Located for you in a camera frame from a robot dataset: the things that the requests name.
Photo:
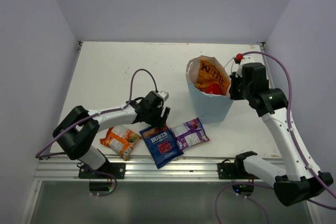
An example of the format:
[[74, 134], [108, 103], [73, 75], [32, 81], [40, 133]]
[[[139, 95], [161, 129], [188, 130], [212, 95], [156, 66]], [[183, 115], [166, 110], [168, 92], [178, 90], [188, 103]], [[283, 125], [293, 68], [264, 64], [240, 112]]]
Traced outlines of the red gummy candy bag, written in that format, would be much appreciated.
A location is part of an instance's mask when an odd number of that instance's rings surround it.
[[220, 86], [216, 83], [211, 84], [210, 86], [208, 86], [205, 91], [205, 93], [207, 94], [214, 94], [214, 95], [223, 95], [223, 92], [220, 88]]

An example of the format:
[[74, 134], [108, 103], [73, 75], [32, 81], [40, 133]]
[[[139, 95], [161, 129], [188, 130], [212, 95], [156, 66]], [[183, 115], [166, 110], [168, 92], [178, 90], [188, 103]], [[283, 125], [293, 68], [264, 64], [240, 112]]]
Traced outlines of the light blue paper bag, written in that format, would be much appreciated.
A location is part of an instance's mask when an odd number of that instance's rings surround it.
[[233, 100], [231, 100], [229, 97], [230, 85], [226, 95], [206, 94], [198, 90], [195, 85], [201, 60], [209, 61], [217, 67], [221, 67], [223, 70], [225, 70], [225, 68], [214, 57], [201, 55], [188, 62], [185, 75], [194, 110], [198, 118], [204, 124], [222, 122], [224, 121], [229, 109], [233, 104]]

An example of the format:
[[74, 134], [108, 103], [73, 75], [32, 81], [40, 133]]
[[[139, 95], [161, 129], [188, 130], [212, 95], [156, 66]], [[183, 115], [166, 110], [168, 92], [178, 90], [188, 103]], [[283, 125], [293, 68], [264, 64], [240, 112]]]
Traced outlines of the yellow Kettle chips bag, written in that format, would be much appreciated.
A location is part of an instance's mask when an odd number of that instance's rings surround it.
[[195, 85], [196, 88], [204, 92], [205, 89], [213, 83], [218, 84], [223, 92], [223, 95], [226, 95], [230, 85], [230, 79], [225, 70], [221, 67], [217, 67], [209, 61], [201, 60]]

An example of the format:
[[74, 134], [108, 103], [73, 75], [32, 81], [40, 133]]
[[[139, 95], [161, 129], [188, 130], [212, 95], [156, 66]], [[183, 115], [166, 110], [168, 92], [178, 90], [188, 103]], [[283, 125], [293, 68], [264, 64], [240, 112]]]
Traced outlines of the blue Burts chips bag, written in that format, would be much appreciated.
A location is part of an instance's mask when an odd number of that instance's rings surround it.
[[162, 129], [149, 126], [141, 130], [140, 134], [154, 159], [157, 169], [184, 154], [167, 126]]

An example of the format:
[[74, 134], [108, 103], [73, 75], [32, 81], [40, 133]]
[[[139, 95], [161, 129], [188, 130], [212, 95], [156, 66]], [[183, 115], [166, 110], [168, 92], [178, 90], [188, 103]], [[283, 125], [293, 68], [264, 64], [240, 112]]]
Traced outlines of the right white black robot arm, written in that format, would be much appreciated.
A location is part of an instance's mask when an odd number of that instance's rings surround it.
[[332, 175], [322, 172], [306, 149], [292, 117], [288, 100], [281, 89], [269, 88], [266, 67], [260, 62], [240, 63], [230, 75], [230, 98], [247, 100], [271, 132], [285, 168], [265, 161], [253, 151], [236, 156], [234, 172], [240, 178], [255, 175], [271, 186], [279, 201], [291, 206], [319, 196], [333, 184]]

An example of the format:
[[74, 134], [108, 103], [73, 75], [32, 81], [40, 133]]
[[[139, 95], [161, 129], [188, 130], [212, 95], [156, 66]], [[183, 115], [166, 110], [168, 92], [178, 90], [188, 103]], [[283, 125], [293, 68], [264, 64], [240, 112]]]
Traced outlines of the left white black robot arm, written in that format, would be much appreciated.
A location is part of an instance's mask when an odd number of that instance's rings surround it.
[[86, 110], [81, 105], [76, 106], [52, 136], [71, 160], [81, 161], [97, 178], [104, 178], [110, 172], [110, 163], [92, 146], [96, 134], [111, 127], [136, 123], [163, 128], [170, 112], [170, 108], [164, 106], [168, 97], [165, 91], [151, 91], [145, 98], [106, 110]]

